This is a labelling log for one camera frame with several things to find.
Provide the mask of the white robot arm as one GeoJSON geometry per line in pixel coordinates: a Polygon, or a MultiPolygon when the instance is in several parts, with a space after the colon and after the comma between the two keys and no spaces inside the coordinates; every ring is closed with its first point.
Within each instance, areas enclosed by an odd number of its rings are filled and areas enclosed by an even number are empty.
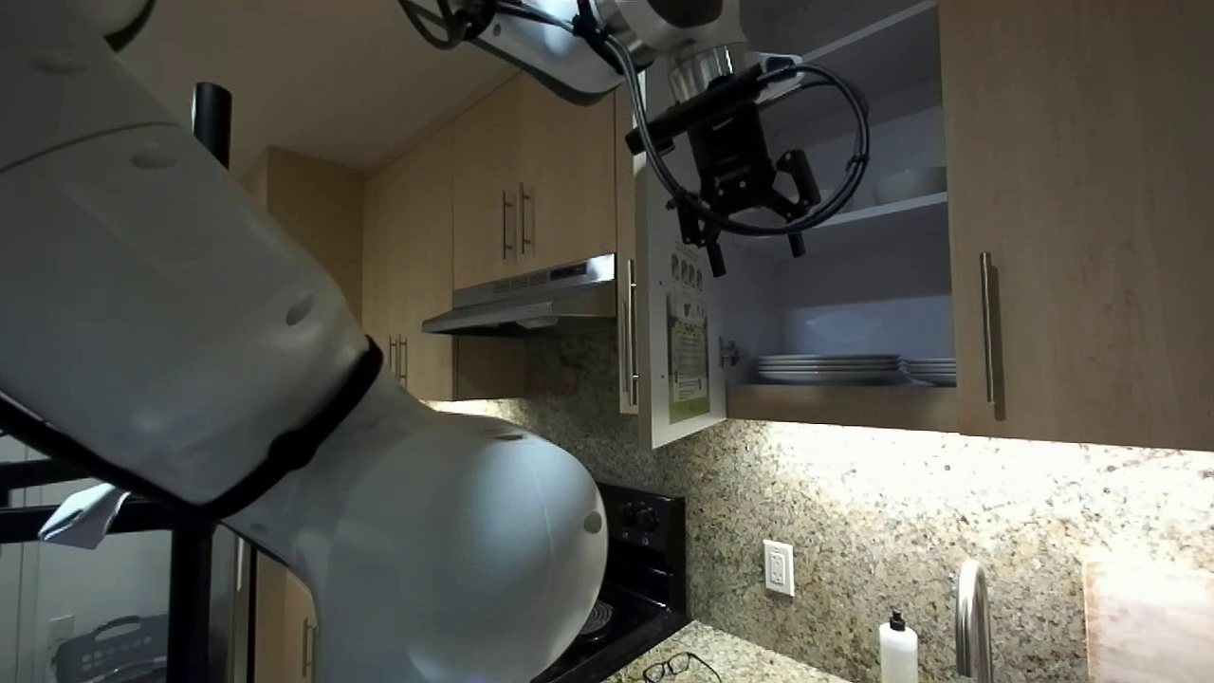
{"type": "Polygon", "coordinates": [[[278,555],[319,683],[534,683],[606,510],[567,450],[405,394],[335,276],[118,64],[120,0],[0,0],[0,390],[278,555]]]}

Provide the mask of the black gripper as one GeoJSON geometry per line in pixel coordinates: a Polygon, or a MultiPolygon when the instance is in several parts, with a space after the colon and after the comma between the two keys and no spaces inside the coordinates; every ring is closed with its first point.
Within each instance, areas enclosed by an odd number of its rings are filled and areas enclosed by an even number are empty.
{"type": "Polygon", "coordinates": [[[753,64],[719,75],[706,90],[668,107],[660,117],[638,113],[638,127],[625,135],[630,151],[653,161],[679,222],[706,236],[701,248],[713,276],[729,275],[720,232],[754,236],[754,224],[738,224],[738,214],[768,210],[783,216],[794,257],[805,257],[805,232],[820,224],[820,188],[807,156],[768,156],[759,98],[783,80],[798,80],[798,64],[753,64]],[[692,140],[700,189],[679,188],[663,167],[679,137],[692,140]]]}

